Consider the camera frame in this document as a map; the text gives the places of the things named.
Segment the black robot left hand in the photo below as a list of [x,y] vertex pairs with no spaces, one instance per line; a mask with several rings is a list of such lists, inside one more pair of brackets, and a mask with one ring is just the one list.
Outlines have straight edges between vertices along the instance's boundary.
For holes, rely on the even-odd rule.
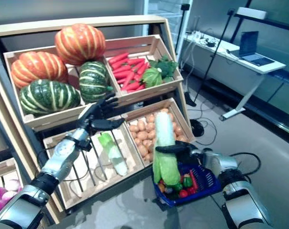
[[87,106],[79,115],[76,128],[81,128],[90,133],[94,131],[110,131],[124,123],[124,118],[107,120],[107,115],[118,105],[115,93],[108,93],[105,98],[100,98],[97,103]]

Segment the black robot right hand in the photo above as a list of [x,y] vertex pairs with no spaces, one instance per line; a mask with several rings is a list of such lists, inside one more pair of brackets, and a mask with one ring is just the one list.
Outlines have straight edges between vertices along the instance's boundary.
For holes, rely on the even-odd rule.
[[175,155],[178,162],[184,165],[202,165],[204,158],[195,145],[178,140],[175,141],[174,145],[156,146],[155,150],[163,155]]

